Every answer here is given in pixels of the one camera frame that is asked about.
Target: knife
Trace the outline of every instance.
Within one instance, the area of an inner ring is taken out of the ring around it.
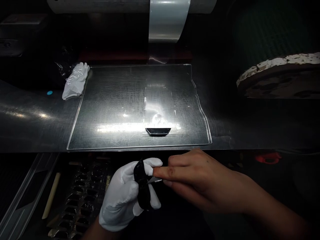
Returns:
[[[161,179],[161,178],[152,177],[152,178],[148,181],[148,183],[160,182],[160,181],[162,181],[162,179]]]

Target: gloved hand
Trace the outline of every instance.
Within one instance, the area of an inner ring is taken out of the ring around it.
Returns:
[[[138,161],[128,163],[119,168],[113,175],[108,190],[103,200],[99,214],[99,224],[106,230],[118,232],[128,226],[129,222],[139,216],[143,209],[138,203],[139,185],[134,181],[133,170]],[[158,158],[143,160],[144,170],[148,176],[152,176],[153,167],[162,166]],[[150,204],[153,209],[159,209],[161,203],[151,184]]]

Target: metal workbench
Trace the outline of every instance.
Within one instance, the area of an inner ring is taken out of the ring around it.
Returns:
[[[216,74],[209,58],[194,56],[192,79],[208,119],[212,144],[201,149],[318,148],[316,100],[242,99],[235,83]],[[81,97],[62,90],[26,91],[0,81],[0,152],[66,152]],[[95,151],[187,150],[196,146]]]

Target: white glove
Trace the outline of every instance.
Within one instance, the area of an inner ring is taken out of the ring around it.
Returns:
[[[128,226],[129,222],[139,216],[143,209],[138,203],[139,185],[134,181],[133,170],[138,161],[128,163],[119,168],[113,175],[108,190],[103,200],[99,214],[99,224],[106,230],[118,232]],[[158,158],[143,160],[144,170],[148,176],[152,176],[153,167],[162,166]],[[153,209],[159,209],[161,203],[151,184],[150,204]]]
[[[87,65],[87,63],[83,64],[81,62],[74,67],[71,75],[66,79],[66,84],[64,85],[62,93],[63,100],[82,94],[89,70],[90,66]]]

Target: black object on glass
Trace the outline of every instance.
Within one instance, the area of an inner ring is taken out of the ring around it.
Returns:
[[[143,210],[152,210],[148,179],[141,159],[133,170],[134,180],[139,184],[138,203]]]
[[[158,136],[168,135],[170,130],[171,128],[146,128],[148,134]]]

